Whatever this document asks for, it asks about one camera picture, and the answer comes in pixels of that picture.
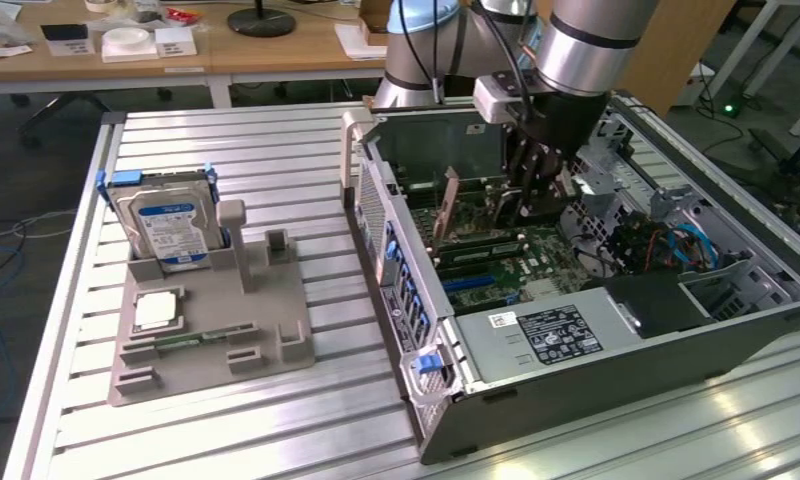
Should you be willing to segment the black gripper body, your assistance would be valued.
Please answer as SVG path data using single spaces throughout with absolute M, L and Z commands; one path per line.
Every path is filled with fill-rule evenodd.
M 518 128 L 562 156 L 573 156 L 588 141 L 606 105 L 606 93 L 590 97 L 557 91 L 541 93 L 530 101 L 530 113 L 518 120 Z

